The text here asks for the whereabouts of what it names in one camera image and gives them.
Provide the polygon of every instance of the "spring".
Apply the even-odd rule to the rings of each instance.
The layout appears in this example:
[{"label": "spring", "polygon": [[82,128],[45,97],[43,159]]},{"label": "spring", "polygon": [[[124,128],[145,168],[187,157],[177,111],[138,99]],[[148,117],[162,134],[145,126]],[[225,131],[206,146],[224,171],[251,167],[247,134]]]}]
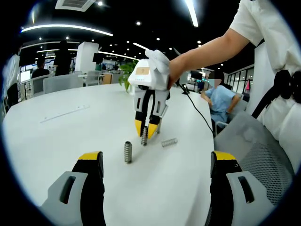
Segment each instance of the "spring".
[{"label": "spring", "polygon": [[141,144],[143,146],[146,146],[147,144],[147,133],[148,133],[148,128],[147,126],[144,126],[142,136],[141,136]]},{"label": "spring", "polygon": [[161,145],[162,145],[162,147],[167,147],[167,146],[170,146],[170,145],[174,145],[176,143],[178,143],[178,139],[174,138],[174,139],[162,141]]},{"label": "spring", "polygon": [[127,164],[132,161],[132,144],[129,141],[124,144],[124,161]]}]

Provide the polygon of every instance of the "potted plant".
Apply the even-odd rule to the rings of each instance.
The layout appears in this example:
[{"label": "potted plant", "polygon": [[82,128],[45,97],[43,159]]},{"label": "potted plant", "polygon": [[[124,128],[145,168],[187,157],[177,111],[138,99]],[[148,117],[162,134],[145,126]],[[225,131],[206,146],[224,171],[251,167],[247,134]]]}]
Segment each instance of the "potted plant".
[{"label": "potted plant", "polygon": [[135,69],[136,64],[137,64],[137,61],[134,61],[132,63],[128,63],[126,65],[121,65],[120,66],[120,69],[123,71],[123,76],[120,76],[118,81],[119,81],[119,84],[121,86],[124,83],[124,87],[126,88],[126,92],[127,92],[128,88],[130,87],[130,83],[128,82],[128,77],[130,77],[131,73]]}]

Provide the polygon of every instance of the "blue shirt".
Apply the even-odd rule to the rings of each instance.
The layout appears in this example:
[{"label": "blue shirt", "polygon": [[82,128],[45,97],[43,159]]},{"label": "blue shirt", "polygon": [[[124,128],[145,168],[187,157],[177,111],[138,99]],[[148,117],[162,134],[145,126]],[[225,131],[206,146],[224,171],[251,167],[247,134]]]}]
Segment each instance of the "blue shirt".
[{"label": "blue shirt", "polygon": [[210,98],[212,102],[212,107],[210,109],[211,118],[217,122],[227,122],[227,113],[226,111],[230,107],[232,98],[235,96],[231,90],[226,87],[219,85],[216,88],[209,89],[205,91],[207,97]]}]

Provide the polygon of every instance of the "ceiling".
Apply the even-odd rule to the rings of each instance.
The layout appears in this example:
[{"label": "ceiling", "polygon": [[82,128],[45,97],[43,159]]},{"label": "ceiling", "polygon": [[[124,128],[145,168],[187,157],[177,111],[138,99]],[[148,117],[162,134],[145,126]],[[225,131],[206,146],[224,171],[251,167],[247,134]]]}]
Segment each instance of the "ceiling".
[{"label": "ceiling", "polygon": [[[71,24],[90,27],[112,33],[107,36],[91,31],[73,28],[40,28],[21,33],[24,46],[39,42],[64,40],[91,41],[102,47],[101,51],[112,52],[129,57],[143,58],[144,50],[133,45],[136,42],[149,49],[159,49],[167,57],[177,56],[175,48],[180,53],[197,48],[197,41],[205,44],[223,35],[229,28],[238,9],[239,0],[194,0],[194,8],[198,19],[198,27],[194,27],[185,0],[103,0],[103,5],[97,2],[86,12],[55,9],[56,0],[38,2],[24,21],[24,28],[41,24]],[[68,44],[68,48],[77,48],[78,44]],[[42,49],[56,49],[58,44],[44,44],[25,48],[20,58],[36,58]],[[248,44],[241,53],[221,65],[208,68],[221,68],[226,73],[236,71],[254,63],[254,46]]]}]

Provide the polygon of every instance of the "human arm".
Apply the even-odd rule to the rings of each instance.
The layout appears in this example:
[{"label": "human arm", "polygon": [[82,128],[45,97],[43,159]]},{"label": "human arm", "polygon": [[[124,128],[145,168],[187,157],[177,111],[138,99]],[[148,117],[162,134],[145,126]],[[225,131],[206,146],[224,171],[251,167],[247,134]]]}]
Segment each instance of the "human arm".
[{"label": "human arm", "polygon": [[235,96],[232,98],[230,107],[227,109],[227,112],[228,112],[228,113],[231,113],[239,101],[240,101],[239,96],[238,96],[238,95],[235,95]]},{"label": "human arm", "polygon": [[248,39],[229,28],[223,36],[178,56],[169,64],[168,88],[179,79],[183,72],[228,60],[239,53],[248,43]]},{"label": "human arm", "polygon": [[208,102],[209,107],[211,108],[211,107],[212,107],[212,102],[211,102],[210,97],[208,97],[208,96],[206,95],[206,92],[208,93],[209,96],[211,96],[211,94],[212,94],[212,89],[207,90],[207,91],[202,91],[202,93],[201,93],[201,97],[202,97],[204,100],[206,100],[206,101]]}]

